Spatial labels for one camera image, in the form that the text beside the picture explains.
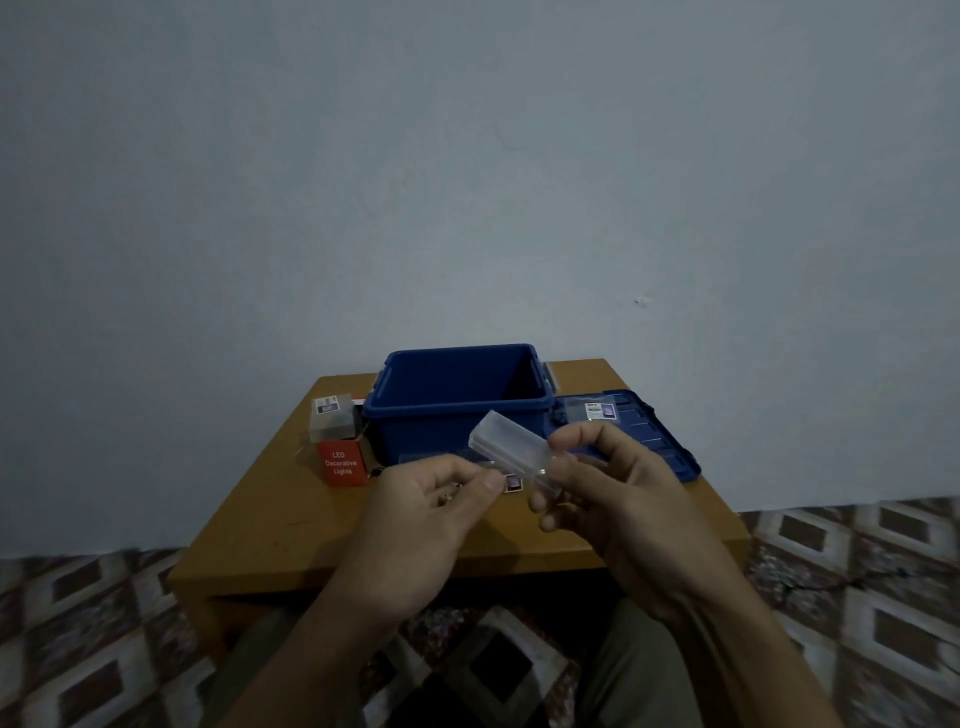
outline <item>sticker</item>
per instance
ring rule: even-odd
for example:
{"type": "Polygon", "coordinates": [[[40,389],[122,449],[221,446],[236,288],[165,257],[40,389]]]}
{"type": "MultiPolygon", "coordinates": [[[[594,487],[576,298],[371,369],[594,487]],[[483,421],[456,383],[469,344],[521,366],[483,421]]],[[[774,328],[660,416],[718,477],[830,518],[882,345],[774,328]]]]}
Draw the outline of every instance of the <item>sticker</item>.
{"type": "Polygon", "coordinates": [[[321,397],[318,400],[313,400],[313,406],[317,409],[318,415],[322,415],[324,412],[336,412],[340,409],[340,403],[336,397],[321,397]]]}
{"type": "Polygon", "coordinates": [[[514,475],[513,473],[505,473],[507,476],[507,483],[503,486],[504,493],[517,493],[523,490],[523,481],[520,480],[519,475],[514,475]]]}
{"type": "Polygon", "coordinates": [[[616,407],[612,404],[599,401],[589,401],[585,405],[587,408],[588,420],[615,420],[616,407]]]}

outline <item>forearm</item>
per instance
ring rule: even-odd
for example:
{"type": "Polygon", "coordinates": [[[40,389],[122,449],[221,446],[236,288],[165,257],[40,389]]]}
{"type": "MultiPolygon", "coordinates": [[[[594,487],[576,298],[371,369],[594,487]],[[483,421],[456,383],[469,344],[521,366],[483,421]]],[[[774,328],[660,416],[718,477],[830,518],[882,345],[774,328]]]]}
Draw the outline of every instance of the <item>forearm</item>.
{"type": "Polygon", "coordinates": [[[803,655],[745,579],[690,617],[741,713],[761,726],[841,727],[803,655]]]}
{"type": "Polygon", "coordinates": [[[360,668],[387,635],[389,630],[324,592],[219,728],[332,726],[344,709],[356,709],[360,668]]]}
{"type": "Polygon", "coordinates": [[[707,728],[739,725],[736,702],[730,695],[720,661],[707,635],[690,618],[666,626],[684,658],[704,725],[707,728]]]}

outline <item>red box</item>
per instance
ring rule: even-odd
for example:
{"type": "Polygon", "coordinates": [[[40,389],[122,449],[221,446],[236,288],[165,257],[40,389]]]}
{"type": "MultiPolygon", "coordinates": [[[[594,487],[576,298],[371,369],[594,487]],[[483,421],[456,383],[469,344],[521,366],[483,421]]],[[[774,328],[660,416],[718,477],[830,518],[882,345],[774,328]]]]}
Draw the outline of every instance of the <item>red box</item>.
{"type": "Polygon", "coordinates": [[[331,488],[367,485],[367,466],[359,440],[327,440],[317,443],[320,475],[331,488]]]}

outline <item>blue storage bin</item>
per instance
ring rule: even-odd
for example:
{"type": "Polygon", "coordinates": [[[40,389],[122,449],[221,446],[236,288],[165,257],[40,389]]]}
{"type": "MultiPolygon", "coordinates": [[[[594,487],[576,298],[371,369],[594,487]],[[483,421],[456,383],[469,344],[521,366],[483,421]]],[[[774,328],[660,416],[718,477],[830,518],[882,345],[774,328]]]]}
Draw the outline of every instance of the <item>blue storage bin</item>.
{"type": "MultiPolygon", "coordinates": [[[[670,430],[657,419],[654,408],[638,397],[636,392],[629,389],[611,389],[594,395],[577,395],[576,399],[584,400],[590,397],[613,397],[620,429],[662,457],[680,482],[688,483],[697,479],[701,469],[696,458],[677,442],[670,430]]],[[[557,397],[556,404],[546,416],[544,437],[549,437],[555,430],[566,425],[565,400],[564,397],[557,397]]],[[[596,448],[580,448],[575,451],[607,459],[606,455],[596,448]]]]}
{"type": "Polygon", "coordinates": [[[554,396],[530,344],[393,352],[363,414],[380,462],[395,465],[467,447],[490,410],[543,434],[554,396]]]}

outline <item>floor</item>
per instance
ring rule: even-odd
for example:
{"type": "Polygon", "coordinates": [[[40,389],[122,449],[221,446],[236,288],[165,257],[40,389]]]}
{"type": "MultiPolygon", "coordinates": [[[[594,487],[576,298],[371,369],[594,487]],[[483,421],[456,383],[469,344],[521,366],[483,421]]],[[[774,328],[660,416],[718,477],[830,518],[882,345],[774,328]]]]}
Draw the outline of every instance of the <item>floor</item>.
{"type": "MultiPolygon", "coordinates": [[[[743,518],[750,580],[848,726],[960,725],[960,498],[743,518]]],[[[193,728],[214,667],[166,587],[179,557],[0,562],[0,728],[193,728]]],[[[364,669],[367,722],[569,726],[592,617],[564,594],[606,579],[451,583],[364,669]]]]}

